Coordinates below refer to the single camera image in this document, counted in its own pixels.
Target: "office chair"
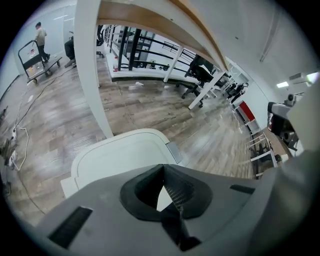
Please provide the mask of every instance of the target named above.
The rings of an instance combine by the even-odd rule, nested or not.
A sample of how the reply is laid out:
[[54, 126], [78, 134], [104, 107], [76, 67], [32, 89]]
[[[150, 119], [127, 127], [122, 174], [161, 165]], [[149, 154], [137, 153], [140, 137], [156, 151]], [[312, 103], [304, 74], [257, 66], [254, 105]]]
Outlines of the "office chair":
[[[97, 40], [96, 40], [96, 46], [102, 46], [104, 44], [104, 29], [101, 31], [103, 25], [98, 25], [97, 30]], [[101, 58], [104, 58], [105, 55], [101, 51], [96, 52], [97, 55], [99, 55]]]
[[[213, 70], [213, 65], [206, 61], [204, 58], [196, 55], [194, 60], [190, 63], [190, 68], [188, 70], [188, 75], [191, 77], [196, 78], [200, 83], [196, 85], [190, 85], [183, 82], [178, 82], [175, 86], [179, 87], [184, 86], [187, 88], [185, 93], [181, 96], [182, 99], [186, 98], [186, 95], [188, 94], [194, 94], [195, 96], [198, 96], [200, 92], [197, 90], [200, 86], [201, 88], [204, 87], [205, 83], [210, 82], [213, 78], [212, 75], [210, 75], [201, 65], [204, 65], [209, 71]], [[203, 104], [203, 98], [200, 100], [199, 108], [202, 108], [204, 106]]]

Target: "white pillar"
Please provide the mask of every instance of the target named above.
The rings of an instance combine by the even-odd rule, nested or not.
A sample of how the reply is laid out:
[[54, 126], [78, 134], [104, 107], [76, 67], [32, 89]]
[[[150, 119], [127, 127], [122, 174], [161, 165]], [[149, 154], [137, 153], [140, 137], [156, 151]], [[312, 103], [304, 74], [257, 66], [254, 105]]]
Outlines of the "white pillar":
[[97, 17], [101, 0], [78, 0], [74, 18], [74, 53], [80, 83], [91, 111], [106, 138], [113, 137], [99, 94]]
[[179, 57], [180, 57], [180, 55], [181, 55], [183, 50], [184, 50], [183, 46], [180, 46], [178, 51], [176, 52], [176, 55], [175, 55], [174, 59], [172, 60], [171, 66], [169, 67], [169, 70], [168, 70], [168, 72], [166, 73], [166, 75], [165, 75], [165, 77], [163, 79], [163, 81], [165, 83], [168, 82], [169, 76], [171, 75], [172, 70], [174, 70], [174, 67], [175, 67], [175, 65], [176, 65], [176, 63], [177, 63], [177, 61], [178, 61], [178, 59], [179, 59]]
[[206, 93], [215, 86], [216, 82], [218, 82], [218, 80], [224, 75], [224, 73], [224, 71], [220, 71], [213, 74], [212, 80], [204, 85], [198, 97], [196, 97], [195, 100], [192, 101], [192, 103], [190, 104], [190, 110], [192, 110], [195, 107], [195, 105], [197, 105], [199, 101], [206, 95]]

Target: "bottle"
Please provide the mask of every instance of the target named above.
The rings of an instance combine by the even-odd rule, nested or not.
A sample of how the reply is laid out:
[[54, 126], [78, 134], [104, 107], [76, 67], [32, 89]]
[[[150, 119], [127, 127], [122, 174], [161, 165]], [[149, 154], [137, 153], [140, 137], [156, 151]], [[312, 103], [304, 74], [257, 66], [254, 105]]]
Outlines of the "bottle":
[[113, 72], [118, 72], [118, 57], [115, 56], [113, 60]]

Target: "wooden floor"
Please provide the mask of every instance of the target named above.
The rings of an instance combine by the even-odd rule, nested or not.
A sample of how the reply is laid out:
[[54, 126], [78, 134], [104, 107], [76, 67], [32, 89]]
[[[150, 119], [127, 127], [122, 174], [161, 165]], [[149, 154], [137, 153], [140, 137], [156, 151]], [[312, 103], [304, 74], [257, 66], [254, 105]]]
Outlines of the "wooden floor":
[[[41, 90], [67, 70], [63, 64], [53, 70], [49, 79], [39, 79], [38, 85], [26, 86], [25, 76], [13, 83], [0, 102], [1, 110], [8, 106], [0, 128], [2, 140], [11, 137], [22, 93], [26, 91], [20, 118]], [[177, 144], [184, 166], [225, 176], [253, 177], [245, 149], [249, 133], [245, 128], [240, 132], [238, 121], [222, 97], [208, 98], [203, 108], [189, 110], [195, 96], [189, 94], [182, 99], [183, 87], [152, 80], [141, 81], [144, 85], [136, 85], [136, 81], [111, 82], [105, 59], [99, 59], [97, 66], [101, 100], [116, 135], [140, 128], [157, 129]], [[19, 216], [36, 225], [64, 200], [60, 181], [70, 176], [75, 156], [105, 137], [86, 102], [76, 68], [58, 77], [43, 92], [20, 125], [29, 134], [27, 158], [19, 172], [10, 170], [7, 174], [12, 188], [8, 202]], [[18, 166], [26, 142], [25, 131], [18, 130]]]

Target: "cart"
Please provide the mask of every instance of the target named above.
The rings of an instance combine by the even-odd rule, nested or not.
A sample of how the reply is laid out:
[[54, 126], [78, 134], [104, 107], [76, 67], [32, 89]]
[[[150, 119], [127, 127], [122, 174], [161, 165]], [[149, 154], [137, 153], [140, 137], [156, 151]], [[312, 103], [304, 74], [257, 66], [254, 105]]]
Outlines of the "cart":
[[[26, 62], [23, 62], [23, 60], [21, 59], [21, 56], [20, 56], [20, 52], [22, 49], [24, 49], [25, 47], [27, 47], [31, 43], [35, 43], [38, 52], [36, 54], [34, 52], [34, 50], [32, 49], [31, 50], [32, 54], [30, 55], [29, 60]], [[37, 77], [41, 76], [42, 74], [45, 74], [47, 77], [50, 77], [52, 75], [52, 72], [50, 71], [50, 69], [52, 68], [52, 66], [54, 64], [57, 64], [58, 67], [60, 67], [60, 60], [62, 59], [62, 57], [60, 57], [60, 58], [52, 60], [52, 61], [49, 60], [48, 63], [44, 63], [44, 61], [42, 60], [42, 57], [39, 53], [39, 47], [38, 47], [38, 43], [36, 40], [31, 40], [24, 47], [22, 47], [18, 51], [18, 56], [19, 56], [19, 59], [21, 61], [22, 66], [23, 66], [23, 69], [26, 73], [28, 83], [30, 81], [33, 81], [35, 84], [38, 82]], [[37, 65], [37, 68], [42, 67], [42, 69], [39, 71], [33, 70], [34, 67], [36, 67], [36, 65]], [[33, 74], [29, 75], [28, 70], [33, 71]]]

